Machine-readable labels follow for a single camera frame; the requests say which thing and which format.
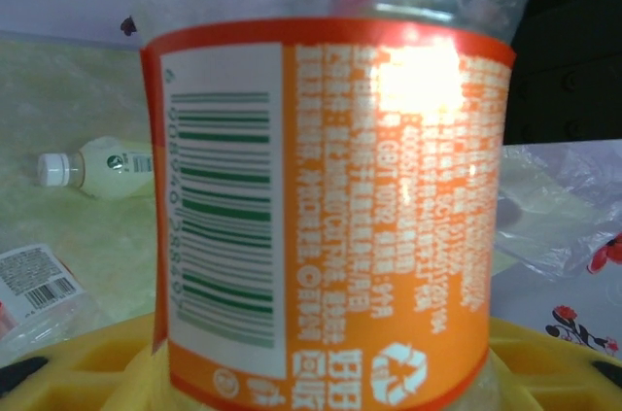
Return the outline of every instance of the light green surface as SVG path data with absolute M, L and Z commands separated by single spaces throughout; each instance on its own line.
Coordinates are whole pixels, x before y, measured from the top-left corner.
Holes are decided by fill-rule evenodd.
M 0 41 L 0 251 L 47 243 L 113 322 L 154 307 L 151 199 L 39 188 L 38 154 L 113 135 L 148 141 L 138 53 Z M 497 255 L 494 271 L 514 260 Z

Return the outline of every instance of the bottle cap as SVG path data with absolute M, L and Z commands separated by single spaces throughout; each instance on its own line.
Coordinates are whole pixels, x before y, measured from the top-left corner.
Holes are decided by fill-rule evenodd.
M 39 157 L 39 184 L 43 187 L 67 186 L 70 171 L 67 154 L 43 154 Z

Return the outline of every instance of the bottle label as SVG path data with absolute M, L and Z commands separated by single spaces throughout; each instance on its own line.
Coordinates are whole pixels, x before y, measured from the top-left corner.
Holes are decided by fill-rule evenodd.
M 463 393 L 488 352 L 513 57 L 388 20 L 155 39 L 155 338 L 174 386 L 222 410 L 436 409 Z
M 46 245 L 0 255 L 0 339 L 84 290 Z

